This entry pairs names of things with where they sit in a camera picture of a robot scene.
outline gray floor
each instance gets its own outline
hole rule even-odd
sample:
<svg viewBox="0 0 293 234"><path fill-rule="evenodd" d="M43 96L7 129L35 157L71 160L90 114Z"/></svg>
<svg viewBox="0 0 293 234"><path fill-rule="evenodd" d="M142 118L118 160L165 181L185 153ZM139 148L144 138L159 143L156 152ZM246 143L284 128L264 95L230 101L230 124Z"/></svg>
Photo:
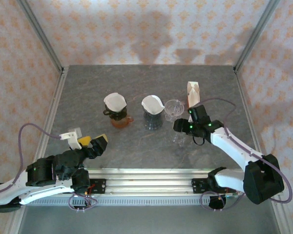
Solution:
<svg viewBox="0 0 293 234"><path fill-rule="evenodd" d="M70 66L52 133L64 133L71 127L80 127L83 136L105 133L109 139L107 150L101 157L87 160L88 168L238 168L231 158L208 143L197 146L191 137L187 137L184 147L173 143L175 133L170 122L164 121L156 131L144 129L142 99L157 95L163 103L170 99L186 103L188 81L199 82L201 100L221 97L236 103L237 110L229 118L228 127L253 147L231 66ZM113 92L125 97L128 113L135 119L121 130L115 129L109 117L103 115L103 99ZM220 121L231 109L221 101L211 101L205 107L212 120ZM50 139L45 156L65 150L66 141Z"/></svg>
<svg viewBox="0 0 293 234"><path fill-rule="evenodd" d="M27 207L20 234L277 234L271 203L244 198L232 209L199 206L97 207L78 214L68 207Z"/></svg>

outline white paper piece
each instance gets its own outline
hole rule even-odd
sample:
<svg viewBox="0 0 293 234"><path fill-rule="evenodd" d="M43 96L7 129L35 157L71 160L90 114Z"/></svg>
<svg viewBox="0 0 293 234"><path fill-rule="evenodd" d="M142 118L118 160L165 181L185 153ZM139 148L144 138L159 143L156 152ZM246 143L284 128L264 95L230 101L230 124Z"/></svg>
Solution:
<svg viewBox="0 0 293 234"><path fill-rule="evenodd" d="M142 100L144 109L152 115L157 115L164 110L164 105L160 98L155 95L149 95Z"/></svg>
<svg viewBox="0 0 293 234"><path fill-rule="evenodd" d="M188 107L195 106L200 102L200 87L198 82L189 81L187 85L188 91Z"/></svg>
<svg viewBox="0 0 293 234"><path fill-rule="evenodd" d="M104 103L106 104L108 109L114 112L120 112L127 106L125 98L118 93L112 93L107 95L104 98Z"/></svg>

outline metal frame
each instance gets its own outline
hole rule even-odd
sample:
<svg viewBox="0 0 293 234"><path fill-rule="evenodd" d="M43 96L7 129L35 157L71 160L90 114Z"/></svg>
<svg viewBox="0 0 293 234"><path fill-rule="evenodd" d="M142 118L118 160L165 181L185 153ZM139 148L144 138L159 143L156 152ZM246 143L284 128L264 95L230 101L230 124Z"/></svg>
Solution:
<svg viewBox="0 0 293 234"><path fill-rule="evenodd" d="M238 75L235 74L235 77L236 77L236 81L238 83L238 87L239 87L239 91L240 91L240 94L241 94L243 106L244 106L244 109L245 109L245 112L246 112L246 116L247 116L247 119L248 119L250 129L251 129L251 134L252 134L252 137L253 137L255 149L257 151L259 151L259 152L262 152L262 149L260 147L259 140L258 140L259 139L258 135L257 135L257 133L256 133L256 131L254 129L254 124L253 124L252 117L250 115L250 110L249 110L249 108L248 108L248 106L246 104L246 97L245 97L244 91L242 89L242 86L241 86L240 80L238 78ZM284 193L285 192L282 192L282 193L274 196L274 199L286 200L286 197L285 197ZM289 217L291 217L289 207L286 204L272 202L272 208L273 208L276 220L277 220L277 224L278 224L280 233L281 234L293 234L293 222L291 221L291 219L289 219Z"/></svg>
<svg viewBox="0 0 293 234"><path fill-rule="evenodd" d="M207 178L210 170L195 169L89 169L90 178L106 179L105 194L93 196L99 205L198 205L191 180ZM70 194L41 198L29 205L67 205ZM203 204L209 203L209 195Z"/></svg>
<svg viewBox="0 0 293 234"><path fill-rule="evenodd" d="M60 97L61 97L61 93L64 87L64 83L65 83L65 79L67 76L67 72L68 72L68 67L65 67L63 69L63 72L60 74L59 79L58 79L58 83L57 83L57 87L56 90L54 92L53 98L52 98L52 102L50 104L49 107L49 111L47 114L47 119L45 120L44 126L43 128L50 133L51 129L52 129L52 125L53 125L53 121L55 118L55 114L59 105L59 101L60 101ZM48 140L49 137L42 134L39 140L39 145L37 147L36 153L35 153L35 157L33 162L37 161L38 158L43 157L45 149L47 147L48 144ZM19 228L21 225L21 220L24 216L24 212L26 210L26 207L22 207L20 208L18 211L13 212L10 214L9 219L7 221L7 225L5 226L4 229L4 234L15 234L19 232Z"/></svg>
<svg viewBox="0 0 293 234"><path fill-rule="evenodd" d="M260 19L256 25L248 43L246 44L244 50L242 51L242 54L241 54L240 58L238 59L237 64L233 67L235 73L237 73L241 69L244 61L249 56L251 50L253 49L254 45L256 44L260 34L262 33L263 29L265 28L268 20L272 16L272 14L273 14L273 12L279 2L280 2L280 0L270 0L269 1L266 9L264 10L264 13L260 17Z"/></svg>
<svg viewBox="0 0 293 234"><path fill-rule="evenodd" d="M61 65L61 62L59 61L56 53L54 52L47 36L43 32L34 12L32 11L29 3L27 0L17 0L19 3L21 9L25 13L27 19L29 20L30 24L32 25L34 31L36 32L38 38L40 39L41 43L43 44L45 50L49 54L52 62L54 63L54 66L57 68L59 72L63 70L63 66Z"/></svg>

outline yellow block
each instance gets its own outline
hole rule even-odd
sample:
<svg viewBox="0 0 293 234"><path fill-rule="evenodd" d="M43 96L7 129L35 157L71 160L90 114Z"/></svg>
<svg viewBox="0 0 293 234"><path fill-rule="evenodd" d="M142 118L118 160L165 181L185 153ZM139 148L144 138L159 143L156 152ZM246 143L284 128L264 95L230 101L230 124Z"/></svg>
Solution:
<svg viewBox="0 0 293 234"><path fill-rule="evenodd" d="M82 144L83 146L88 146L89 143L90 143L90 141L91 141L91 137L90 136L85 136L85 137L82 137L82 138L78 139L78 142L80 144Z"/></svg>

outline cable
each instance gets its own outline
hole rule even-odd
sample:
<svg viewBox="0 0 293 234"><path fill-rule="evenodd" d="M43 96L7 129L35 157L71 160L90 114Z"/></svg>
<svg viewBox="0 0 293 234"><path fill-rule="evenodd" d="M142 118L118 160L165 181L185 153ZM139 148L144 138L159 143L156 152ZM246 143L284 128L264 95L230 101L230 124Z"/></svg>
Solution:
<svg viewBox="0 0 293 234"><path fill-rule="evenodd" d="M286 176L285 176L285 175L284 175L284 174L283 174L283 173L282 173L282 172L281 172L276 166L274 166L274 165L271 164L270 162L266 161L265 159L263 159L263 158L261 158L261 157L255 155L255 154L251 153L251 151L249 151L248 149L246 149L245 147L243 147L242 145L240 145L236 140L234 140L234 139L230 136L230 134L229 134L229 132L228 132L228 128L226 127L226 121L227 121L228 116L229 116L233 111L235 111L235 109L236 109L236 105L235 105L233 102L228 101L228 100L225 100L225 99L223 99L223 98L220 98L220 97L214 97L214 98L208 98L208 99L205 99L205 100L199 102L198 104L195 105L195 107L198 106L198 105L201 105L201 104L204 103L204 102L210 101L210 100L221 100L221 101L225 101L225 102L227 102L227 103L230 103L231 105L234 106L234 108L233 108L230 112L228 112L228 114L226 114L226 116L225 116L225 118L224 118L224 130L225 130L225 133L226 133L227 137L228 137L228 138L229 138L229 139L230 139L230 140L231 140L236 146L238 146L240 149L242 149L243 151L245 151L247 154L249 154L249 155L255 157L255 158L258 159L258 160L261 160L261 161L264 162L264 163L266 163L268 166L270 166L271 168L273 168L273 169L274 169L279 175L281 175L281 177L284 179L285 183L286 183L287 186L288 186L288 190L289 190L289 198L288 198L287 200L284 200L284 201L282 201L282 200L276 200L276 199L274 199L274 198L270 198L270 200L271 200L271 201L274 201L274 202L278 202L278 203L283 203L283 204L285 204L285 203L289 203L289 202L292 200L292 198L293 198L293 191L292 191L291 184L290 184L289 180L286 178Z"/></svg>
<svg viewBox="0 0 293 234"><path fill-rule="evenodd" d="M12 184L8 185L4 189L0 189L0 193L2 193L4 191L8 190L9 188L11 188L13 186L13 184L15 184L15 182L18 180L18 178L20 177L21 172L23 171L23 162L24 162L24 160L23 160L23 155L22 155L22 152L21 152L21 132L22 132L23 128L28 126L28 125L34 126L39 131L43 132L44 134L46 134L49 137L56 138L56 139L61 139L60 136L51 135L51 134L47 133L44 129L42 129L41 127L39 127L38 125L36 125L34 123L26 123L23 126L21 126L21 128L19 130L19 154L20 154L20 161L21 161L20 169L19 169L18 173L16 174L14 180L12 181Z"/></svg>
<svg viewBox="0 0 293 234"><path fill-rule="evenodd" d="M196 143L196 141L195 141L195 139L194 139L194 136L192 137L192 139L193 139L193 142L194 142L196 145L199 145L199 146L204 145L204 143L205 143L205 138L203 138L203 142L202 142L202 144L198 144L198 143Z"/></svg>
<svg viewBox="0 0 293 234"><path fill-rule="evenodd" d="M93 184L93 185L91 185L90 187L89 187L89 194L90 194L90 196L91 196L91 192L92 192L92 188L94 188L96 186L96 184Z"/></svg>
<svg viewBox="0 0 293 234"><path fill-rule="evenodd" d="M207 192L202 193L201 196L200 196L200 204L201 204L201 206L202 206L205 210L209 210L209 211L223 211L223 210L228 210L228 209L232 208L233 206L235 206L236 204L238 204L239 201L242 199L242 197L245 195L245 193L242 193L242 194L238 197L238 199L237 199L237 200L236 200L231 206L229 206L229 207L222 208L222 209L212 209L212 208L210 208L210 207L206 207L206 206L203 205L203 196L204 196L205 194L215 194L215 195L217 195L217 196L221 199L221 201L222 201L222 203L223 203L224 206L225 206L225 202L224 202L223 198L220 196L219 193L216 193L216 192L213 192L213 191L207 191Z"/></svg>
<svg viewBox="0 0 293 234"><path fill-rule="evenodd" d="M80 196L86 201L87 207L83 208L83 212L92 209L93 207L95 207L98 204L98 200L95 199L95 198L92 198L91 196L84 196L84 195L77 194L77 193L74 193L74 192L72 192L71 194L72 194L72 196L68 199L68 206L70 207L71 210L74 210L74 211L77 211L77 212L80 210L79 208L75 208L71 204L71 201L74 198L74 196Z"/></svg>

